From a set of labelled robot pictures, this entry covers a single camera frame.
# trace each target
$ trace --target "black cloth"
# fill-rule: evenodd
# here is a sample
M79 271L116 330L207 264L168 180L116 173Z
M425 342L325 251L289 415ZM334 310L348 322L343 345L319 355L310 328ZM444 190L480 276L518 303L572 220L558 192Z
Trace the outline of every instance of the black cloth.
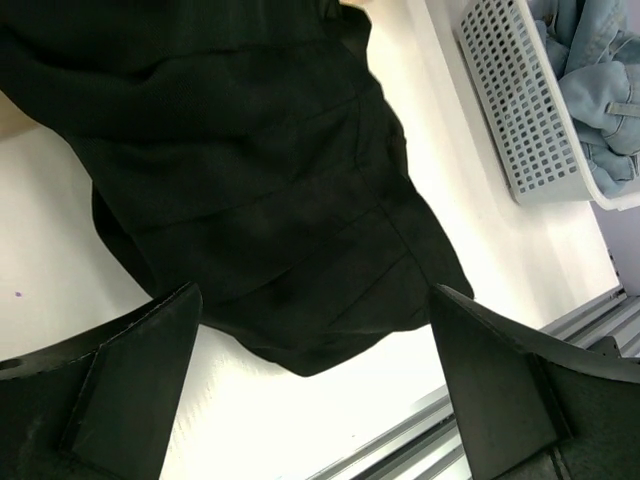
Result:
M151 295L313 375L472 296L406 172L337 0L0 0L0 89L91 175L95 224Z

